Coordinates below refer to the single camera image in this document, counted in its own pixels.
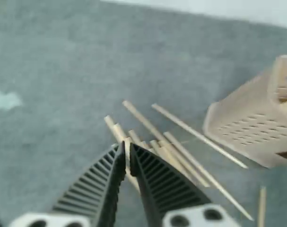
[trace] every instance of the wooden skewer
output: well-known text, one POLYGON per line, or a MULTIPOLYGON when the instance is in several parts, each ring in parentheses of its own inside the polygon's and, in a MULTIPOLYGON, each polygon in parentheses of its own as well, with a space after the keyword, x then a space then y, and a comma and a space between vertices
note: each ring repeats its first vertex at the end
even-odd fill
POLYGON ((187 170, 196 177, 204 187, 209 187, 209 184, 189 165, 189 163, 179 154, 175 147, 152 125, 136 108, 128 101, 123 101, 123 105, 163 144, 166 148, 165 157, 168 163, 175 167, 180 173, 186 176, 191 182, 193 180, 187 174, 187 170))
POLYGON ((172 153, 177 153, 178 151, 167 141, 167 139, 152 125, 136 108, 128 101, 123 101, 122 103, 158 140, 162 140, 167 150, 170 152, 166 153, 169 157, 170 164, 174 166, 179 172, 186 173, 186 170, 180 163, 175 159, 172 153))
POLYGON ((247 165, 245 165, 243 162, 241 162, 239 159, 235 158, 234 156, 232 156, 231 154, 229 154, 228 152, 226 152, 225 150, 223 150, 221 147, 219 147, 217 144, 215 144, 214 142, 212 142, 211 140, 209 140, 208 138, 206 138, 205 136, 203 136, 202 134, 200 134, 199 132, 197 132, 196 130, 194 130, 192 127, 188 126, 186 123, 184 123, 183 121, 181 121, 179 118, 177 118, 176 116, 172 115, 171 113, 169 113, 166 109, 160 107, 159 105, 152 104, 152 107, 157 110, 158 112, 160 112, 161 114, 163 114, 165 117, 167 117, 168 119, 170 119, 171 121, 173 121, 174 123, 178 124, 181 128, 183 128, 184 130, 188 131, 190 134, 196 136, 198 139, 200 139, 201 141, 203 141, 204 143, 206 143, 207 145, 209 145, 210 147, 212 147, 213 149, 215 149, 216 151, 220 152, 222 155, 224 155, 225 157, 227 157, 228 159, 230 159, 231 161, 233 161, 234 163, 236 163, 237 165, 241 166, 242 168, 247 169, 247 165))
POLYGON ((154 149, 150 148, 145 141, 140 140, 139 136, 135 133, 135 131, 133 129, 129 130, 129 135, 132 138, 132 140, 134 141, 134 143, 136 143, 137 145, 143 147, 146 150, 149 150, 152 153, 155 152, 154 149))
POLYGON ((120 124, 115 124, 114 127, 113 127, 114 131, 116 132, 117 136, 119 137, 119 141, 124 141, 127 136, 126 134, 124 133, 122 127, 120 126, 120 124))
MULTIPOLYGON (((114 126, 114 121, 112 120, 112 118, 108 115, 104 118, 107 126, 109 127, 110 131, 112 132, 112 134, 114 135, 114 137, 116 138, 118 143, 121 143, 123 140, 121 140, 121 135, 119 135, 118 131, 115 130, 115 126, 114 126)), ((135 187, 135 189, 140 193, 140 189, 139 189, 139 185, 137 182, 137 179, 135 177, 133 177, 130 174, 130 168, 128 166, 125 167, 125 172, 126 172, 126 176, 129 179, 130 183, 135 187)))
POLYGON ((243 213, 249 220, 253 221, 252 216, 226 191, 223 186, 192 156, 188 150, 169 132, 164 135, 180 150, 180 152, 187 157, 190 162, 205 175, 205 177, 214 184, 214 186, 227 198, 241 213, 243 213))
POLYGON ((135 131, 133 129, 129 130, 129 135, 132 138, 132 140, 134 141, 134 143, 136 143, 139 146, 141 145, 141 140, 140 140, 139 136, 135 133, 135 131))
POLYGON ((104 121, 105 121, 106 125, 109 127, 109 129, 112 132, 115 139, 119 142, 120 138, 119 138, 119 135, 117 135, 116 131, 114 130, 115 123, 114 123, 113 119, 109 115, 107 115, 104 118, 104 121))
POLYGON ((179 162, 182 163, 182 165, 191 173, 191 175, 193 175, 200 182, 200 184, 202 184, 206 188, 210 187, 209 183, 204 180, 204 178, 188 163, 188 161, 182 155, 179 154, 178 151, 174 154, 179 160, 179 162))
POLYGON ((258 227, 264 227, 265 226, 265 211, 266 211, 266 187, 261 187, 258 227))

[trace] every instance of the gray carpet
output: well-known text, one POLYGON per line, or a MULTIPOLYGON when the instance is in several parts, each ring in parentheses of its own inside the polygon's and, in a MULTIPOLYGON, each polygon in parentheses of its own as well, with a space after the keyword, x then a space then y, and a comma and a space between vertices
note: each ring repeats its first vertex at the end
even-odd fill
MULTIPOLYGON (((115 142, 107 114, 152 139, 122 100, 185 140, 189 135, 151 110, 152 103, 199 128, 212 102, 280 54, 287 54, 287 29, 94 0, 0 0, 0 90, 23 101, 0 110, 1 219, 7 224, 29 210, 48 211, 115 142)), ((272 192, 266 226, 287 227, 287 167, 269 172, 243 158, 251 167, 245 172, 192 138, 187 147, 254 217, 264 181, 272 192)), ((206 193, 243 226, 255 226, 217 190, 206 193)), ((127 180, 118 209, 117 227, 146 226, 127 180)))

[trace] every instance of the bamboo skewer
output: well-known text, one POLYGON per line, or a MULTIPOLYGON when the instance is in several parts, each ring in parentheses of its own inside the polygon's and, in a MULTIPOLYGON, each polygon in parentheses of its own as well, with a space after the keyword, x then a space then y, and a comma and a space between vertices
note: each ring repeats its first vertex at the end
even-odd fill
POLYGON ((188 150, 182 146, 182 144, 169 132, 164 133, 165 136, 182 152, 184 156, 186 156, 191 163, 200 170, 204 176, 214 184, 214 186, 241 212, 243 213, 249 220, 253 221, 252 216, 229 194, 228 191, 223 188, 223 186, 191 155, 189 155, 188 150))
POLYGON ((145 141, 140 140, 139 136, 135 133, 135 131, 133 129, 129 130, 129 135, 132 138, 132 140, 134 141, 134 143, 136 143, 138 146, 141 146, 144 149, 149 150, 152 153, 155 152, 154 149, 150 148, 145 141))
POLYGON ((205 136, 203 136, 202 134, 200 134, 199 132, 194 130, 192 127, 190 127, 189 125, 187 125, 186 123, 181 121, 179 118, 177 118, 173 114, 169 113, 166 109, 160 107, 156 103, 152 104, 152 107, 155 110, 157 110, 158 112, 160 112, 161 114, 163 114, 165 117, 167 117, 168 119, 173 121, 174 123, 178 124, 181 128, 183 128, 184 130, 188 131, 190 134, 196 136, 198 139, 200 139, 201 141, 203 141, 204 143, 206 143, 207 145, 209 145, 210 147, 212 147, 216 151, 220 152, 222 155, 224 155, 226 158, 230 159, 231 161, 233 161, 237 165, 239 165, 239 166, 241 166, 242 168, 245 168, 245 169, 248 168, 247 165, 245 165, 239 159, 235 158, 234 156, 232 156, 231 154, 226 152, 224 149, 219 147, 217 144, 215 144, 214 142, 212 142, 211 140, 209 140, 208 138, 206 138, 205 136))
POLYGON ((135 131, 133 129, 129 130, 129 135, 132 138, 132 140, 134 141, 134 143, 136 143, 139 146, 141 145, 141 140, 140 140, 139 136, 135 133, 135 131))
MULTIPOLYGON (((114 137, 116 138, 117 142, 118 143, 121 143, 123 140, 122 140, 122 136, 119 134, 119 132, 117 131, 117 127, 114 126, 114 121, 112 120, 112 118, 108 115, 104 118, 107 126, 109 127, 110 131, 112 132, 112 134, 114 135, 114 137)), ((140 189, 139 189, 139 185, 138 185, 138 182, 137 182, 137 179, 135 177, 133 177, 131 174, 130 174, 130 168, 128 166, 125 167, 125 172, 126 172, 126 176, 127 178, 129 179, 130 183, 135 187, 135 189, 140 193, 140 189)))
POLYGON ((192 167, 184 162, 182 156, 178 153, 178 151, 170 144, 167 139, 157 130, 157 128, 152 125, 151 122, 148 121, 136 108, 128 101, 123 101, 122 103, 159 141, 161 141, 164 147, 167 149, 165 153, 166 158, 169 160, 169 163, 175 167, 179 172, 184 174, 190 181, 192 179, 188 176, 186 169, 182 166, 184 165, 190 172, 192 171, 192 167))
POLYGON ((110 129, 110 131, 112 132, 112 134, 113 134, 113 136, 115 137, 115 139, 116 139, 117 141, 119 141, 120 138, 119 138, 119 135, 117 135, 116 131, 114 130, 114 125, 115 125, 115 123, 114 123, 114 121, 112 120, 112 118, 111 118, 109 115, 107 115, 107 116, 104 118, 104 121, 105 121, 106 125, 108 126, 108 128, 110 129))
POLYGON ((266 187, 261 187, 258 227, 264 227, 265 226, 265 212, 266 212, 266 187))

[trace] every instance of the mounting hole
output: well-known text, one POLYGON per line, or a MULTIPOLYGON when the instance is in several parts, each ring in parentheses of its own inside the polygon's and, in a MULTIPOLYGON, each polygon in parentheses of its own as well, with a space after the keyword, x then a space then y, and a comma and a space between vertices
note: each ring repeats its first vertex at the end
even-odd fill
POLYGON ((185 216, 176 215, 171 218, 171 225, 174 227, 187 227, 190 225, 190 222, 185 216))
POLYGON ((206 220, 211 221, 218 221, 223 219, 221 213, 215 209, 207 209, 204 211, 204 217, 206 220))
POLYGON ((73 223, 68 224, 66 227, 82 227, 82 224, 78 222, 73 222, 73 223))
POLYGON ((33 222, 29 227, 46 227, 47 223, 44 220, 38 220, 33 222))

